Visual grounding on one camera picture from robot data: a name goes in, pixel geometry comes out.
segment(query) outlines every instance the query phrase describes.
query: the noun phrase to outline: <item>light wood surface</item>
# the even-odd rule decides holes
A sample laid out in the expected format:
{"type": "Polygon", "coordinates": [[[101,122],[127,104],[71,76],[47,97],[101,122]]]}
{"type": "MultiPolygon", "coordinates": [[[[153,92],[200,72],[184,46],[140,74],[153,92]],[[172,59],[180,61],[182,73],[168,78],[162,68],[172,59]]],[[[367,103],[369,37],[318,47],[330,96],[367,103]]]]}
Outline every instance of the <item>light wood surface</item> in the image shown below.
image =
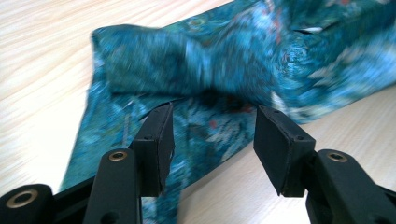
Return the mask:
{"type": "MultiPolygon", "coordinates": [[[[58,192],[92,78],[92,30],[162,27],[227,2],[1,1],[0,195],[33,183],[58,192]]],[[[389,88],[303,128],[317,149],[349,153],[396,190],[395,96],[389,88]]],[[[308,223],[304,199],[277,197],[251,146],[184,190],[179,208],[179,223],[283,221],[308,223]]]]}

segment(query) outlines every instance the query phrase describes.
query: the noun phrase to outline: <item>teal fabric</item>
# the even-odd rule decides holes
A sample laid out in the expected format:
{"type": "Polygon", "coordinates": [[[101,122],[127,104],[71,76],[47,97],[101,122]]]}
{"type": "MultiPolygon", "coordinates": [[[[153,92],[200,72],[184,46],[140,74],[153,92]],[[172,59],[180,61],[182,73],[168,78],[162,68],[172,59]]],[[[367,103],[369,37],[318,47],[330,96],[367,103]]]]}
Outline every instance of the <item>teal fabric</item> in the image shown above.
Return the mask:
{"type": "Polygon", "coordinates": [[[143,212],[146,223],[175,223],[180,191],[252,141],[256,105],[304,123],[393,84],[395,11],[383,0],[237,0],[162,29],[93,31],[93,80],[63,189],[173,101],[166,193],[145,198],[143,212]]]}

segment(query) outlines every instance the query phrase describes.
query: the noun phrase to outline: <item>blue cloth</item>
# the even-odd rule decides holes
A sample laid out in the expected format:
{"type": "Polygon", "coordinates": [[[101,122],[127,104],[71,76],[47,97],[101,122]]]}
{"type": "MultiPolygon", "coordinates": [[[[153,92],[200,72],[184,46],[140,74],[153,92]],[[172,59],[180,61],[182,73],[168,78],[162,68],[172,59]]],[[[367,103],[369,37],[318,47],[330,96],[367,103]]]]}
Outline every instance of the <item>blue cloth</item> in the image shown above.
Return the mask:
{"type": "Polygon", "coordinates": [[[94,73],[63,189],[127,147],[144,117],[174,102],[166,194],[146,223],[175,223],[182,189],[253,139],[255,105],[309,122],[396,80],[396,1],[237,0],[162,29],[92,33],[94,73]]]}

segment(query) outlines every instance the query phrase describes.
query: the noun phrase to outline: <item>crumpled fabric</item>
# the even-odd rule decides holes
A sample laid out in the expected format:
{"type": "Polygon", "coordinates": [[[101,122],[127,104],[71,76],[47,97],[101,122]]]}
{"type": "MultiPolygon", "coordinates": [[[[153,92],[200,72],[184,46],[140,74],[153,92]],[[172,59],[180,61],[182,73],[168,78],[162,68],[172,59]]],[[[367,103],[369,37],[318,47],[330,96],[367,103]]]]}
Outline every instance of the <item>crumpled fabric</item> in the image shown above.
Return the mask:
{"type": "Polygon", "coordinates": [[[176,149],[145,223],[176,223],[179,193],[253,139],[256,105],[299,123],[396,80],[396,1],[237,0],[162,29],[92,33],[94,73],[63,189],[127,147],[144,117],[174,103],[176,149]]]}

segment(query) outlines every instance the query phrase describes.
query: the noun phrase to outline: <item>wood grain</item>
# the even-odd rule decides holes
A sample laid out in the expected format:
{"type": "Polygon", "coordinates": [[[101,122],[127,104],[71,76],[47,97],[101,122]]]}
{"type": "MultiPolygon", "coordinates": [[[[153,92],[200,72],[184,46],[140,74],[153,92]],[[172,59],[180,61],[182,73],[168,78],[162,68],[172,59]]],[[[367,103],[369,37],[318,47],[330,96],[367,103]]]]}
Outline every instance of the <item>wood grain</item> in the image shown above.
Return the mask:
{"type": "MultiPolygon", "coordinates": [[[[91,31],[162,27],[229,0],[0,2],[0,195],[24,184],[58,192],[92,78],[91,31]]],[[[396,88],[304,125],[317,149],[354,156],[396,190],[396,88]]],[[[251,146],[183,191],[179,223],[308,223],[302,199],[278,198],[251,146]]]]}

